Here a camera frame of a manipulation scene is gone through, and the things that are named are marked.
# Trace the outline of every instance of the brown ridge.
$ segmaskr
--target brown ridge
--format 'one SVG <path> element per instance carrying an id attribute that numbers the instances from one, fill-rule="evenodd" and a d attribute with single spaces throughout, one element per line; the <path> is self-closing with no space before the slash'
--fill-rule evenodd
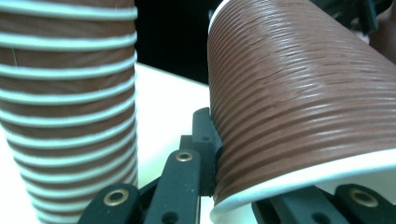
<path id="1" fill-rule="evenodd" d="M 134 105 L 124 112 L 114 115 L 109 119 L 99 120 L 94 123 L 79 125 L 67 128 L 37 128 L 37 127 L 24 127 L 23 125 L 13 124 L 10 122 L 2 121 L 2 126 L 13 133 L 31 138 L 38 139 L 67 139 L 81 137 L 85 135 L 102 133 L 108 129 L 121 125 L 125 120 L 129 119 L 134 114 Z"/>
<path id="2" fill-rule="evenodd" d="M 133 94 L 134 88 L 110 98 L 79 105 L 22 105 L 0 100 L 0 107 L 16 115 L 48 118 L 72 117 L 91 114 L 119 105 Z"/>
<path id="3" fill-rule="evenodd" d="M 122 151 L 118 152 L 119 155 L 117 155 L 117 157 L 115 158 L 109 158 L 108 162 L 112 162 L 115 159 L 118 159 L 120 156 L 123 156 L 126 154 L 126 152 L 130 150 L 130 148 L 127 149 L 123 149 Z M 93 185 L 93 184 L 99 184 L 101 182 L 103 182 L 104 180 L 109 179 L 111 176 L 113 175 L 117 175 L 121 170 L 125 169 L 125 167 L 128 164 L 133 164 L 133 165 L 137 165 L 136 163 L 136 151 L 134 151 L 134 153 L 128 157 L 128 159 L 126 161 L 124 161 L 123 163 L 117 165 L 116 167 L 114 167 L 113 169 L 111 169 L 110 171 L 108 171 L 107 173 L 104 173 L 102 175 L 96 176 L 94 178 L 86 178 L 82 181 L 74 181 L 74 182 L 70 182 L 70 183 L 46 183 L 46 182 L 42 182 L 39 180 L 33 180 L 32 178 L 30 178 L 29 176 L 25 176 L 22 175 L 21 177 L 24 179 L 24 181 L 31 183 L 35 186 L 39 186 L 42 189 L 51 189 L 51 190 L 60 190 L 62 192 L 62 190 L 69 190 L 69 189 L 78 189 L 78 188 L 83 188 L 83 187 L 88 187 L 89 185 Z M 100 165 L 103 164 L 96 164 L 96 162 L 87 162 L 87 164 L 85 164 L 85 168 L 83 169 L 84 171 L 88 171 L 91 169 L 95 169 L 100 167 Z M 134 167 L 132 166 L 131 169 L 129 170 L 129 172 L 126 173 L 126 175 L 130 176 L 131 173 L 133 172 Z M 66 172 L 62 172 L 59 173 L 60 175 L 65 175 Z"/>
<path id="4" fill-rule="evenodd" d="M 18 144 L 8 142 L 8 144 L 12 147 L 13 150 L 18 151 L 22 154 L 31 156 L 31 157 L 40 157 L 40 158 L 53 158 L 53 157 L 72 157 L 87 153 L 92 153 L 99 148 L 109 147 L 112 144 L 119 142 L 121 139 L 126 137 L 131 131 L 134 130 L 135 122 L 129 126 L 125 131 L 119 133 L 118 135 L 103 140 L 98 143 L 94 143 L 84 147 L 71 147 L 71 148 L 30 148 L 30 147 L 22 147 Z"/>
<path id="5" fill-rule="evenodd" d="M 32 94 L 76 94 L 101 91 L 127 82 L 134 76 L 134 68 L 105 77 L 77 80 L 27 80 L 13 77 L 0 77 L 0 89 L 23 91 Z"/>
<path id="6" fill-rule="evenodd" d="M 134 56 L 134 46 L 85 52 L 45 52 L 0 48 L 0 63 L 33 68 L 84 68 L 119 63 Z"/>
<path id="7" fill-rule="evenodd" d="M 216 203 L 396 147 L 396 66 L 308 0 L 230 1 L 213 20 L 208 65 L 224 144 Z"/>
<path id="8" fill-rule="evenodd" d="M 134 31 L 131 21 L 83 21 L 0 13 L 2 32 L 62 38 L 105 38 Z"/>
<path id="9" fill-rule="evenodd" d="M 127 175 L 123 176 L 120 179 L 119 183 L 134 184 L 136 179 L 137 179 L 137 173 L 134 173 L 132 182 L 127 182 L 127 180 L 130 179 L 130 178 L 131 178 L 131 174 L 127 174 Z M 76 197 L 76 198 L 53 199 L 53 198 L 48 198 L 48 197 L 42 197 L 42 196 L 34 194 L 33 192 L 29 192 L 30 195 L 32 195 L 33 197 L 35 197 L 36 199 L 38 199 L 38 200 L 40 200 L 40 201 L 42 201 L 44 203 L 60 203 L 60 204 L 62 204 L 62 203 L 67 204 L 67 203 L 75 203 L 75 202 L 85 202 L 85 201 L 87 201 L 89 199 L 92 199 L 96 195 L 96 193 L 97 192 L 95 192 L 93 194 L 83 195 L 83 196 Z"/>
<path id="10" fill-rule="evenodd" d="M 127 183 L 127 179 L 131 177 L 130 174 L 127 174 L 126 176 L 122 177 L 120 181 L 117 181 L 118 183 Z M 137 175 L 134 177 L 133 181 L 129 184 L 135 184 L 137 179 Z M 78 198 L 72 198 L 72 199 L 49 199 L 49 198 L 42 198 L 37 195 L 34 195 L 32 192 L 29 192 L 32 197 L 37 198 L 38 200 L 41 200 L 43 202 L 51 202 L 51 203 L 78 203 L 78 202 L 85 202 L 87 199 L 93 198 L 96 193 L 90 194 L 90 195 L 84 195 Z M 71 211 L 71 212 L 57 212 L 57 211 L 51 211 L 49 209 L 44 209 L 40 208 L 38 206 L 35 207 L 35 209 L 48 214 L 48 215 L 54 215 L 54 216 L 60 216 L 60 217 L 73 217 L 73 216 L 80 216 L 83 211 Z M 54 224 L 60 224 L 63 222 L 53 222 L 53 221 L 48 221 L 40 218 L 40 221 L 43 223 L 54 223 Z"/>

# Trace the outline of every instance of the stacked paper cups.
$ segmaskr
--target stacked paper cups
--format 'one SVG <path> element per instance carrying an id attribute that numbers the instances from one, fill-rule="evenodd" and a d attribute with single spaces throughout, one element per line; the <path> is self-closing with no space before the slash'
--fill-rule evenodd
<path id="1" fill-rule="evenodd" d="M 129 0 L 0 2 L 0 120 L 43 223 L 136 184 L 136 16 Z"/>

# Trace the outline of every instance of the white cup rim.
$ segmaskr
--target white cup rim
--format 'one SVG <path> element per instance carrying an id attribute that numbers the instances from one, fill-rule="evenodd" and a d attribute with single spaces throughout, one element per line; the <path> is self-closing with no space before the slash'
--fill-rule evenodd
<path id="1" fill-rule="evenodd" d="M 329 161 L 291 172 L 229 196 L 215 205 L 210 218 L 216 222 L 224 214 L 242 205 L 324 181 L 395 169 L 394 158 L 396 158 L 395 148 Z"/>
<path id="2" fill-rule="evenodd" d="M 209 22 L 209 28 L 208 28 L 208 32 L 210 33 L 210 30 L 212 29 L 212 24 L 215 21 L 216 17 L 219 15 L 219 13 L 221 12 L 221 10 L 230 2 L 231 0 L 223 0 L 220 5 L 216 8 L 215 12 L 212 15 L 212 18 L 210 18 L 210 22 Z"/>

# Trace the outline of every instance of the paper cup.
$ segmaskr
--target paper cup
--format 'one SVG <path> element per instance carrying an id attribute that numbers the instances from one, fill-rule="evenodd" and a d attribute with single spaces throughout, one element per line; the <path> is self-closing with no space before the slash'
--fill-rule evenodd
<path id="1" fill-rule="evenodd" d="M 215 208 L 396 167 L 396 67 L 305 0 L 224 1 L 208 38 Z"/>
<path id="2" fill-rule="evenodd" d="M 0 2 L 0 122 L 43 223 L 137 184 L 132 1 Z"/>

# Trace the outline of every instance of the metal screw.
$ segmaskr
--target metal screw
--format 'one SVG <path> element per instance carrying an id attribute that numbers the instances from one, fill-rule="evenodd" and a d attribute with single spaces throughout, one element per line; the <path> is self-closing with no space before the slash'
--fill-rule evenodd
<path id="1" fill-rule="evenodd" d="M 178 161 L 190 161 L 192 160 L 192 154 L 189 152 L 181 152 L 176 155 Z"/>
<path id="2" fill-rule="evenodd" d="M 129 197 L 129 192 L 126 189 L 114 189 L 110 191 L 103 202 L 107 206 L 116 206 L 124 203 Z"/>
<path id="3" fill-rule="evenodd" d="M 358 203 L 360 205 L 366 206 L 366 207 L 377 207 L 378 206 L 378 200 L 371 194 L 360 190 L 360 189 L 352 189 L 349 192 L 349 197 L 355 201 L 355 203 Z"/>

